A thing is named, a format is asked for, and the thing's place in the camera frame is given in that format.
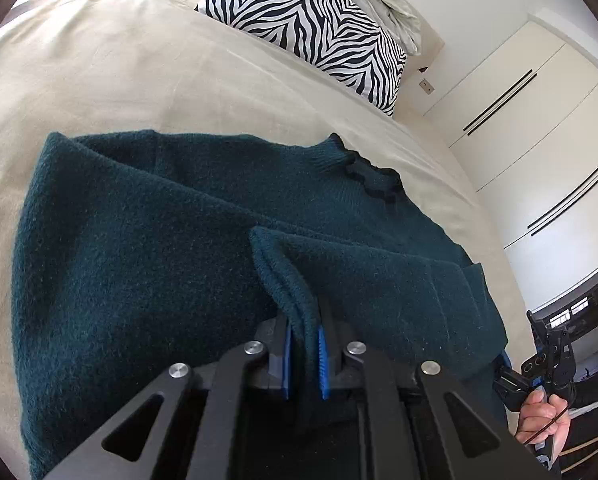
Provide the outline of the person's right hand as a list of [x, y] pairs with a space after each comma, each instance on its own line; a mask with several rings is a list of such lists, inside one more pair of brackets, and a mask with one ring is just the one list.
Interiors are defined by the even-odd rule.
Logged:
[[553, 438], [552, 461], [564, 448], [570, 430], [569, 404], [556, 394], [546, 396], [541, 388], [536, 388], [523, 402], [515, 438], [520, 443], [540, 444]]

